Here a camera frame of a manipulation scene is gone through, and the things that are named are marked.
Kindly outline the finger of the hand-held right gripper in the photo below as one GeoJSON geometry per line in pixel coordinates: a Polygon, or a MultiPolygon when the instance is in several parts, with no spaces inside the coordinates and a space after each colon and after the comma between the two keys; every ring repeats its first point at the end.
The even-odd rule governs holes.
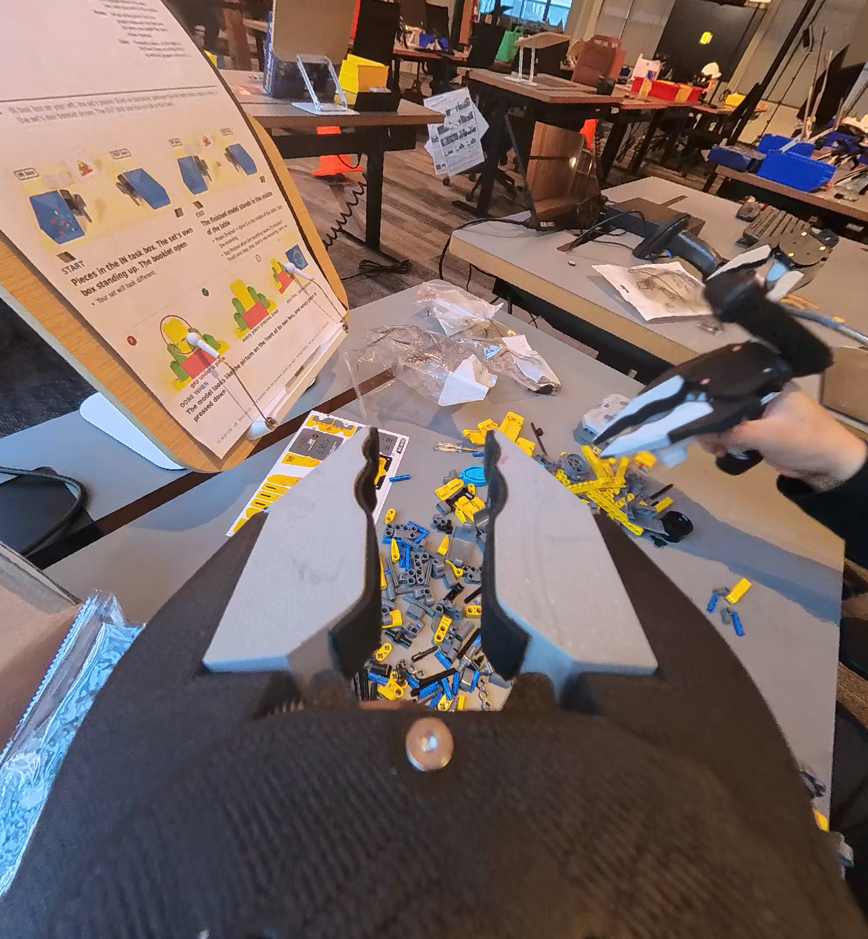
{"type": "Polygon", "coordinates": [[[691,426],[713,414],[708,402],[685,402],[668,413],[655,416],[629,429],[603,448],[604,459],[635,457],[648,452],[656,461],[673,468],[687,458],[689,444],[686,442],[698,434],[691,426]]]}
{"type": "MultiPolygon", "coordinates": [[[[682,375],[674,375],[640,393],[594,441],[602,450],[617,435],[632,429],[655,416],[661,416],[685,402],[699,402],[697,383],[682,375]]],[[[698,430],[698,424],[691,426],[698,430]]]]}

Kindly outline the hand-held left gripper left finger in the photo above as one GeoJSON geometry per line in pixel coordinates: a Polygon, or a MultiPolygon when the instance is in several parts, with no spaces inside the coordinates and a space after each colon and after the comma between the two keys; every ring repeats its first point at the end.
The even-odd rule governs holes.
{"type": "Polygon", "coordinates": [[[378,429],[313,469],[268,511],[207,647],[212,672],[288,672],[300,688],[351,681],[381,639],[378,429]]]}

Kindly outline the pile of small building pieces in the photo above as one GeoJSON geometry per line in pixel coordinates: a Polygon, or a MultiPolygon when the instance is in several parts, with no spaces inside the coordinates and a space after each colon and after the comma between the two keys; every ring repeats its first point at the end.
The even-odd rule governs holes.
{"type": "Polygon", "coordinates": [[[482,635],[486,532],[472,512],[486,487],[466,486],[478,454],[437,452],[437,437],[412,432],[401,476],[378,522],[381,638],[352,685],[361,702],[408,703],[442,712],[501,709],[511,681],[482,635]]]}

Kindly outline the dark blue cardboard kit box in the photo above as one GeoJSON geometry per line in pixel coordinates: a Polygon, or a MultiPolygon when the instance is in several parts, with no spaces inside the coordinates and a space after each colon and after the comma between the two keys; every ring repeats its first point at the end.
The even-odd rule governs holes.
{"type": "Polygon", "coordinates": [[[0,755],[82,602],[0,542],[0,755]]]}

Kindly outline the person's right hand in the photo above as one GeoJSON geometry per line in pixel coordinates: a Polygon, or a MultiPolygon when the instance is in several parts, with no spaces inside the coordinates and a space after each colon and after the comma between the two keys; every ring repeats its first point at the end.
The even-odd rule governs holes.
{"type": "Polygon", "coordinates": [[[757,451],[780,474],[827,492],[850,481],[868,460],[868,446],[808,394],[785,390],[763,415],[704,435],[701,447],[721,457],[757,451]]]}

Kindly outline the white paper sheet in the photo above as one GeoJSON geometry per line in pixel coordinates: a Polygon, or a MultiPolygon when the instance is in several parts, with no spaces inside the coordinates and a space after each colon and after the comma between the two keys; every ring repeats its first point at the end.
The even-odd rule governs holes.
{"type": "Polygon", "coordinates": [[[595,265],[593,270],[647,322],[679,322],[712,316],[702,281],[678,261],[629,268],[595,265]]]}

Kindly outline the black grey tool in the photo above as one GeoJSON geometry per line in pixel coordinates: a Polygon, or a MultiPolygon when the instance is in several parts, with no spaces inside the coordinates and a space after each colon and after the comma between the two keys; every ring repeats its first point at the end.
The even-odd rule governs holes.
{"type": "Polygon", "coordinates": [[[723,264],[705,280],[730,271],[765,268],[761,279],[767,299],[781,301],[807,284],[839,245],[839,236],[828,229],[801,225],[785,235],[759,240],[723,264]]]}

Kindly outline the black barcode scanner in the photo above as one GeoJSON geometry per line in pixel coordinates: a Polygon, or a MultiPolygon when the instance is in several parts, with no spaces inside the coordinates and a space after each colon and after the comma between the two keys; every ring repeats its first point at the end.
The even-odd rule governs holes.
{"type": "Polygon", "coordinates": [[[726,260],[713,247],[691,234],[689,214],[677,214],[665,224],[653,229],[633,249],[632,254],[640,260],[653,261],[668,252],[691,265],[704,279],[719,270],[726,260]]]}

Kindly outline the background grey table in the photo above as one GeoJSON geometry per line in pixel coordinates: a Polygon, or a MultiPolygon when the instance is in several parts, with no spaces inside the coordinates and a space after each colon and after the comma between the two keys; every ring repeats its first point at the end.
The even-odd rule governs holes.
{"type": "MultiPolygon", "coordinates": [[[[643,321],[595,269],[638,263],[631,250],[639,239],[612,234],[565,251],[574,238],[493,221],[455,232],[450,252],[494,276],[498,293],[510,298],[514,310],[596,350],[615,369],[635,370],[640,378],[746,338],[741,330],[717,332],[700,320],[643,321]]],[[[839,239],[796,296],[868,336],[868,246],[839,239]]]]}

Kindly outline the blue storage crate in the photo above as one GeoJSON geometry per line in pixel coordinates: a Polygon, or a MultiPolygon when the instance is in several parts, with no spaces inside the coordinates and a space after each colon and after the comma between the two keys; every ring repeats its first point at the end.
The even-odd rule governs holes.
{"type": "Polygon", "coordinates": [[[798,152],[793,147],[767,152],[758,166],[756,177],[811,193],[831,185],[836,171],[836,166],[798,152]]]}

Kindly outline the bundle of clear plastic bags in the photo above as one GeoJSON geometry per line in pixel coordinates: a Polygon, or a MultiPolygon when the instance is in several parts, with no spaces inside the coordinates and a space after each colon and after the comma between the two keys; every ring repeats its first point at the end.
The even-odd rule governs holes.
{"type": "Polygon", "coordinates": [[[142,630],[113,594],[90,595],[3,748],[0,898],[17,873],[70,744],[142,630]]]}

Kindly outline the hanging printed paper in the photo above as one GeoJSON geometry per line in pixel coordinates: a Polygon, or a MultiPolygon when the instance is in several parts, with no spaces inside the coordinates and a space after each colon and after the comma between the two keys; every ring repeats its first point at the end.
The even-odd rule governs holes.
{"type": "Polygon", "coordinates": [[[438,177],[459,176],[484,162],[483,137],[488,125],[467,87],[428,97],[423,106],[443,116],[440,124],[427,125],[425,145],[438,177]]]}

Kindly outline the yellow storage bin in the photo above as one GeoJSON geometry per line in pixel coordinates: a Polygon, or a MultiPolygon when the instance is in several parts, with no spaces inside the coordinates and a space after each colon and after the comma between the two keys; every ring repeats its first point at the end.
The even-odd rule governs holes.
{"type": "Polygon", "coordinates": [[[348,53],[339,70],[340,85],[348,98],[363,92],[387,90],[389,68],[383,63],[348,53]]]}

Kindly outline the clear acrylic stand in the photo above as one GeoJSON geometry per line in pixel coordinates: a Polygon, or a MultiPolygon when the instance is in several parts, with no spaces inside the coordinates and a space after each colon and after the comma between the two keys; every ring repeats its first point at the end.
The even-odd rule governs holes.
{"type": "Polygon", "coordinates": [[[296,62],[307,97],[292,101],[293,107],[314,115],[352,113],[334,65],[327,56],[298,54],[296,62]]]}

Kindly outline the background open kit box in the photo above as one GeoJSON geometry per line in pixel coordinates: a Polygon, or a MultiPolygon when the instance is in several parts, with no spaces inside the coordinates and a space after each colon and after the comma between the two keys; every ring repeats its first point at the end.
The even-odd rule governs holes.
{"type": "Polygon", "coordinates": [[[265,94],[274,100],[303,100],[298,54],[327,56],[337,72],[349,48],[356,1],[273,1],[267,20],[265,94]]]}

